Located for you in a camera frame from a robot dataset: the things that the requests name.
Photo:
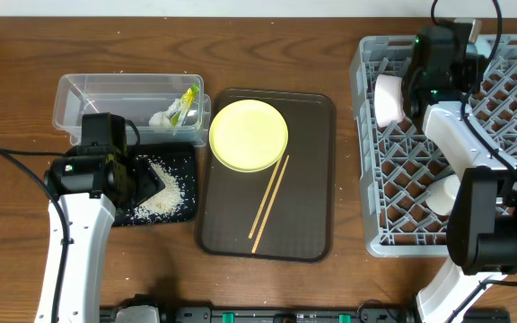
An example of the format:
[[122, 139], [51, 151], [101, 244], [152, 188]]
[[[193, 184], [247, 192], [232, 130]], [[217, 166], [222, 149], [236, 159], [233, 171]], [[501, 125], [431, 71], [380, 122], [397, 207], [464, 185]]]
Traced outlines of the pile of rice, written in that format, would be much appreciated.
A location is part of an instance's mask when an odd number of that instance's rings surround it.
[[123, 225], [191, 221], [197, 212], [197, 167], [192, 153], [141, 155], [153, 166], [165, 189], [127, 214]]

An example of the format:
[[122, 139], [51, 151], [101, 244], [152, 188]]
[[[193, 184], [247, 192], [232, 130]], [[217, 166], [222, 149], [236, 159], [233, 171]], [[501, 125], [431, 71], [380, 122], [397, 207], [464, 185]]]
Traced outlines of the pink white bowl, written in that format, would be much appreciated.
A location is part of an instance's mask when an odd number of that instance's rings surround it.
[[400, 123], [405, 118], [403, 110], [402, 78], [380, 74], [374, 87], [374, 111], [377, 127]]

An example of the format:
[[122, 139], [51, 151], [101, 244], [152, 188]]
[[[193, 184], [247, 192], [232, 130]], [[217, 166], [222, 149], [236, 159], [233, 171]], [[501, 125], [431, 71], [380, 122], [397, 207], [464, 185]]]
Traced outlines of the white green cup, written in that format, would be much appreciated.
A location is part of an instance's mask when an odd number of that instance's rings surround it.
[[454, 206], [456, 196], [460, 188], [460, 180], [452, 174], [443, 179], [438, 179], [426, 189], [428, 197], [426, 205], [436, 214], [448, 216]]

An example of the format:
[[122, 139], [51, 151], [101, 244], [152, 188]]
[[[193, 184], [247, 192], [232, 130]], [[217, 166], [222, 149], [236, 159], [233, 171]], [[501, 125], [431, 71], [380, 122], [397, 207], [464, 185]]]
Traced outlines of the green snack wrapper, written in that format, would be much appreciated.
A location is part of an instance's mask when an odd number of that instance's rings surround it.
[[181, 126], [190, 110], [195, 98], [199, 93], [199, 87], [192, 84], [187, 91], [175, 100], [168, 109], [168, 117], [173, 127]]

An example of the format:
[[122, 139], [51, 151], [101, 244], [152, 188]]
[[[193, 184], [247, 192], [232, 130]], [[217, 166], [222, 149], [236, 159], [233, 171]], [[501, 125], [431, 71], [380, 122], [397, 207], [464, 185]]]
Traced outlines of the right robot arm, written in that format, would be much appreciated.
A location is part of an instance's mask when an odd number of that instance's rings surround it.
[[449, 258], [416, 296], [418, 322], [461, 321], [487, 287], [517, 287], [517, 161], [467, 111], [497, 50], [476, 22], [441, 20], [417, 33], [403, 109], [459, 181], [446, 229]]

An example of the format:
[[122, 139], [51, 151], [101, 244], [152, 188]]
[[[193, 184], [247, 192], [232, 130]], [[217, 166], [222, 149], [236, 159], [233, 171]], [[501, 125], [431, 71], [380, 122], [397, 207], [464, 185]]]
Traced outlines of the white tissue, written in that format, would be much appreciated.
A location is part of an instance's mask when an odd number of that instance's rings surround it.
[[172, 127], [171, 119], [180, 110], [180, 100], [176, 99], [165, 111], [158, 111], [149, 120], [150, 127]]

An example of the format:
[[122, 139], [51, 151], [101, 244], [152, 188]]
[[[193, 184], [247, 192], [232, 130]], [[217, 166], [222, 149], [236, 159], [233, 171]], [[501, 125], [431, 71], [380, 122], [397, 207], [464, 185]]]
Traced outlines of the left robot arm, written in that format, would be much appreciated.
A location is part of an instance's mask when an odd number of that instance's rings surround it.
[[134, 124], [110, 113], [82, 118], [82, 142], [55, 159], [49, 195], [49, 245], [38, 322], [97, 322], [105, 251], [117, 216], [162, 191], [150, 163], [127, 145]]

